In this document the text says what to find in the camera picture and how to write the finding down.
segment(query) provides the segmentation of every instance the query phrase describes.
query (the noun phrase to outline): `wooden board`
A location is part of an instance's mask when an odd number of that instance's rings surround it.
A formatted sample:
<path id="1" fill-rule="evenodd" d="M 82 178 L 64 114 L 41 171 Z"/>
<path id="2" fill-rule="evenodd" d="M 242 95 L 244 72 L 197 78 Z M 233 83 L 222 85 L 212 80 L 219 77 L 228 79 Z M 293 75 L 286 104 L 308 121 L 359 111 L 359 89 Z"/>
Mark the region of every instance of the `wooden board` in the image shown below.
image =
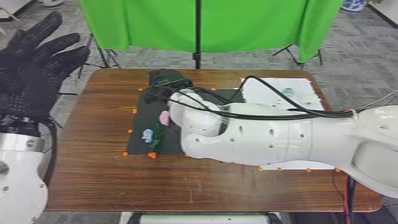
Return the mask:
<path id="1" fill-rule="evenodd" d="M 302 71 L 181 70 L 197 86 L 238 87 L 247 75 L 308 78 Z M 61 137 L 48 210 L 57 211 L 341 211 L 334 171 L 258 171 L 258 167 L 164 155 L 123 156 L 139 93 L 149 70 L 98 70 Z M 331 109 L 313 81 L 322 103 Z M 343 191 L 345 174 L 336 174 Z M 359 185 L 355 211 L 380 208 Z"/>

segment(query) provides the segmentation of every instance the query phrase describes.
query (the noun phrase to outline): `black cable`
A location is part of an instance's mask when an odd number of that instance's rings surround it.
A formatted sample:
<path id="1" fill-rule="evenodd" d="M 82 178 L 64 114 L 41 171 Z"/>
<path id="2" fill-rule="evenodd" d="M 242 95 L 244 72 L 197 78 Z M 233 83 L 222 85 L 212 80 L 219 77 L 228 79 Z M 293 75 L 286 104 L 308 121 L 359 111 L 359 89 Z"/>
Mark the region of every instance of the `black cable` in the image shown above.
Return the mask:
<path id="1" fill-rule="evenodd" d="M 204 104 L 180 91 L 176 90 L 174 88 L 167 87 L 167 86 L 153 86 L 151 88 L 164 88 L 174 92 L 178 92 L 181 95 L 185 95 L 197 103 L 199 105 L 203 106 L 201 110 L 203 111 L 208 111 L 212 113 L 215 113 L 217 115 L 224 116 L 224 117 L 229 117 L 229 118 L 236 118 L 236 119 L 245 119 L 245 120 L 297 120 L 297 119 L 308 119 L 308 118 L 315 118 L 315 117 L 327 117 L 327 118 L 343 118 L 343 117 L 352 117 L 352 112 L 347 112 L 347 111 L 332 111 L 332 112 L 327 112 L 327 111 L 316 111 L 316 110 L 309 110 L 308 108 L 304 108 L 297 102 L 284 96 L 284 94 L 281 93 L 281 91 L 274 88 L 274 86 L 256 77 L 256 76 L 247 76 L 242 84 L 240 84 L 240 87 L 238 87 L 238 90 L 233 94 L 233 97 L 229 99 L 229 101 L 233 101 L 233 98 L 236 97 L 238 95 L 238 92 L 242 91 L 242 87 L 245 85 L 245 82 L 249 79 L 256 79 L 263 85 L 272 89 L 272 91 L 276 92 L 276 94 L 283 97 L 283 99 L 288 101 L 288 103 L 297 107 L 297 110 L 306 112 L 308 114 L 300 114 L 300 115 L 286 115 L 286 116 L 263 116 L 263 115 L 249 115 L 249 114 L 235 114 L 235 113 L 229 113 L 226 111 L 213 111 L 210 110 L 210 108 L 204 106 Z M 149 93 L 153 96 L 160 97 L 162 99 L 165 100 L 171 100 L 167 97 Z"/>
<path id="2" fill-rule="evenodd" d="M 354 178 L 348 176 L 347 177 L 347 204 L 348 204 L 348 211 L 347 211 L 347 215 L 348 215 L 348 220 L 350 220 L 350 224 L 354 223 L 354 202 L 355 202 L 355 184 L 357 181 L 354 180 Z"/>
<path id="3" fill-rule="evenodd" d="M 338 184 L 336 184 L 336 171 L 334 170 L 332 170 L 332 186 L 334 186 L 336 192 L 340 193 L 341 199 L 345 201 L 345 195 L 340 191 Z"/>
<path id="4" fill-rule="evenodd" d="M 389 100 L 389 102 L 386 103 L 386 106 L 395 102 L 398 96 Z"/>
<path id="5" fill-rule="evenodd" d="M 233 101 L 229 101 L 229 99 L 228 99 L 224 96 L 220 96 L 213 91 L 210 91 L 210 90 L 204 89 L 203 87 L 192 87 L 192 89 L 203 91 L 208 95 L 212 95 L 213 98 L 215 98 L 224 104 L 233 103 Z"/>
<path id="6" fill-rule="evenodd" d="M 52 178 L 53 178 L 55 164 L 57 164 L 57 154 L 59 154 L 57 125 L 53 124 L 52 119 L 41 119 L 39 123 L 46 126 L 50 133 L 52 133 L 52 158 L 50 158 L 46 175 L 45 175 L 45 183 L 46 183 L 46 186 L 50 186 Z"/>
<path id="7" fill-rule="evenodd" d="M 229 117 L 229 118 L 236 118 L 236 119 L 244 119 L 244 120 L 300 120 L 300 119 L 309 119 L 315 118 L 316 116 L 309 115 L 309 114 L 299 114 L 299 115 L 286 115 L 286 116 L 265 116 L 265 115 L 249 115 L 249 114 L 236 114 L 236 113 L 229 113 L 226 111 L 215 111 L 208 108 L 208 106 L 203 104 L 203 102 L 188 95 L 185 94 L 181 91 L 176 91 L 183 96 L 187 96 L 203 106 L 203 108 L 194 107 L 192 105 L 181 103 L 180 101 L 172 100 L 169 97 L 148 92 L 149 95 L 156 96 L 158 98 L 169 100 L 171 102 L 181 104 L 183 106 L 190 107 L 196 110 L 212 112 L 213 114 L 220 115 L 222 117 Z"/>
<path id="8" fill-rule="evenodd" d="M 288 98 L 288 96 L 283 94 L 283 92 L 276 89 L 276 87 L 268 84 L 268 82 L 258 78 L 256 76 L 247 76 L 245 80 L 240 84 L 240 87 L 235 91 L 233 97 L 229 99 L 229 101 L 233 101 L 238 93 L 242 92 L 242 88 L 245 86 L 245 82 L 249 79 L 256 79 L 258 82 L 261 82 L 261 84 L 270 88 L 270 90 L 274 91 L 274 93 L 281 96 L 281 98 L 286 100 L 286 102 L 293 105 L 293 107 L 297 108 L 297 110 L 300 110 L 302 112 L 306 112 L 308 114 L 316 115 L 318 117 L 327 117 L 327 118 L 341 118 L 341 117 L 352 117 L 352 112 L 350 111 L 316 111 L 316 110 L 309 110 L 306 107 L 302 107 L 302 105 Z"/>

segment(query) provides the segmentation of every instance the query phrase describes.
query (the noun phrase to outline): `green screen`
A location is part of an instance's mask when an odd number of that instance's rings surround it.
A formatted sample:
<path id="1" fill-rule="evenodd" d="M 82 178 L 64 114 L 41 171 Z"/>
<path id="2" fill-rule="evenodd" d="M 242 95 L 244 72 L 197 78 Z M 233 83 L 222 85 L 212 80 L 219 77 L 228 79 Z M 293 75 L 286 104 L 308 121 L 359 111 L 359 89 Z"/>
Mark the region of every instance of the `green screen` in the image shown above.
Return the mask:
<path id="1" fill-rule="evenodd" d="M 320 49 L 343 0 L 203 0 L 203 52 Z M 101 48 L 196 51 L 196 0 L 80 0 Z"/>

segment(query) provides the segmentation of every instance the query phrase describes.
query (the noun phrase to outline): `black glove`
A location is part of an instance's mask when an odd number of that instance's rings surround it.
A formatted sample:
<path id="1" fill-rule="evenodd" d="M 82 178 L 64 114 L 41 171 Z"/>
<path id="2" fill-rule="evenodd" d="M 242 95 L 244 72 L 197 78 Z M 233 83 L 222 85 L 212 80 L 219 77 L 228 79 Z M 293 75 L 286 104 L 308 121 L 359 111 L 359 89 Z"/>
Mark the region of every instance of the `black glove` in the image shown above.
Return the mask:
<path id="1" fill-rule="evenodd" d="M 39 46 L 61 24 L 62 16 L 53 12 L 27 31 L 16 31 L 0 51 L 0 114 L 48 118 L 62 81 L 87 61 L 87 47 L 59 53 L 78 43 L 77 33 Z"/>

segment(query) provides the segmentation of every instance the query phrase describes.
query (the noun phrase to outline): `bolt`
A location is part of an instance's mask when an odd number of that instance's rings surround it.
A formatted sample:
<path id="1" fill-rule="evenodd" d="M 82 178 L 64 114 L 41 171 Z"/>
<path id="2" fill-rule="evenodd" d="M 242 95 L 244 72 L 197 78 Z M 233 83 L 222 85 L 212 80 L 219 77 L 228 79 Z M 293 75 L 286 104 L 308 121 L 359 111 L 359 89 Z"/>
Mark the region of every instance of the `bolt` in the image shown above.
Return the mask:
<path id="1" fill-rule="evenodd" d="M 32 139 L 27 141 L 27 147 L 34 147 L 34 140 Z"/>

